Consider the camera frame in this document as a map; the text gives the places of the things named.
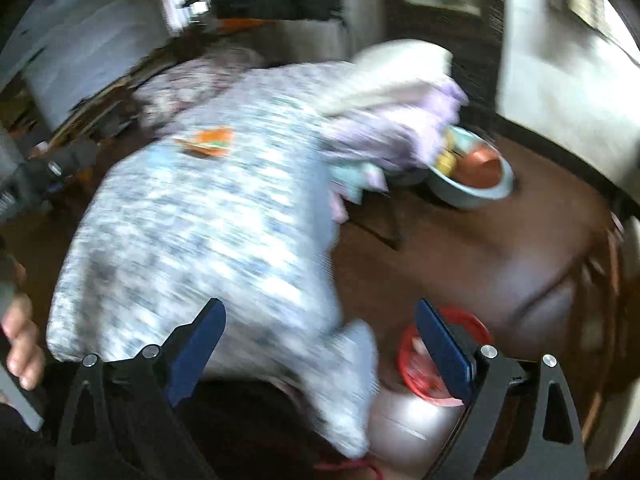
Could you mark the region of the bare human hand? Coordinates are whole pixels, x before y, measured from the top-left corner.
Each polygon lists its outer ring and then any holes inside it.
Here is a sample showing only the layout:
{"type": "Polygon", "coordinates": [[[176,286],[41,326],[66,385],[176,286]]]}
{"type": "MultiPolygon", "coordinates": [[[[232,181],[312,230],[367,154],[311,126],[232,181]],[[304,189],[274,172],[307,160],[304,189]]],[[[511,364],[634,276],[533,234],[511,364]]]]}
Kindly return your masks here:
{"type": "Polygon", "coordinates": [[[26,270],[13,259],[13,299],[3,315],[1,326],[9,341],[6,369],[27,391],[34,390],[43,376],[46,358],[39,345],[39,330],[32,318],[32,300],[22,292],[26,270]]]}

